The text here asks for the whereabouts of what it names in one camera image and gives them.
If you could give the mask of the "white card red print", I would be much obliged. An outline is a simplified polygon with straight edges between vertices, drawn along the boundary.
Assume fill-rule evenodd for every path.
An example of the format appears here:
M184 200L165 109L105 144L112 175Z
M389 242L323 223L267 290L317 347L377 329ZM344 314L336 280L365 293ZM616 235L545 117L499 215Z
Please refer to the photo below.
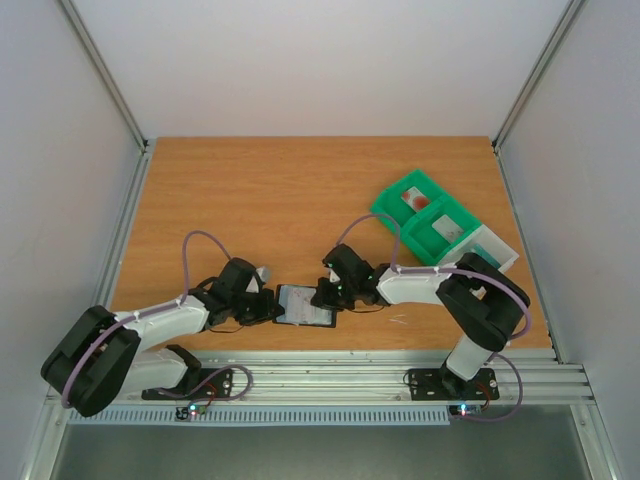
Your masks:
M315 289L306 286L282 285L278 296L278 303L285 309L285 313L276 321L283 324L310 325L315 321L315 307L310 300Z

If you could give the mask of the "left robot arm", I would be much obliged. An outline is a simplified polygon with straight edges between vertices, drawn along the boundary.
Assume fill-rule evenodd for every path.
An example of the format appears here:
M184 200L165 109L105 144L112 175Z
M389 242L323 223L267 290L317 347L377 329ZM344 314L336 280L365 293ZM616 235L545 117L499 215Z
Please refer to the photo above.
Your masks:
M241 327L284 313L268 271L230 259L221 273L188 288L174 300L132 312L95 305L82 313L44 361L40 375L64 407L94 416L120 395L193 399L214 390L223 370L207 370L177 337L211 330L228 319Z

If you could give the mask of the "black leather card holder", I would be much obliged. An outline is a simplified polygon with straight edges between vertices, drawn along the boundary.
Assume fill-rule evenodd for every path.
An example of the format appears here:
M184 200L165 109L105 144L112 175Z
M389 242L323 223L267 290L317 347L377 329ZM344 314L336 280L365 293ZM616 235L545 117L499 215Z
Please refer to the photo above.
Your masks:
M316 288L281 284L276 289L276 301L280 307L273 319L275 324L317 328L335 328L337 313L311 304Z

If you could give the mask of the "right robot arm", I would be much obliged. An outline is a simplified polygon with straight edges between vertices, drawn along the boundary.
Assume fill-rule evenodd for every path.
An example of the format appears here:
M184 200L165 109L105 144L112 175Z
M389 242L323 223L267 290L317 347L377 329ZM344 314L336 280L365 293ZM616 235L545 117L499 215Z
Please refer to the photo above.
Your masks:
M340 244L323 263L329 274L318 280L315 307L352 310L361 302L383 308L401 304L444 307L462 337L435 375L446 399L461 399L473 389L484 364L531 327L528 295L499 269L474 252L443 266L372 267Z

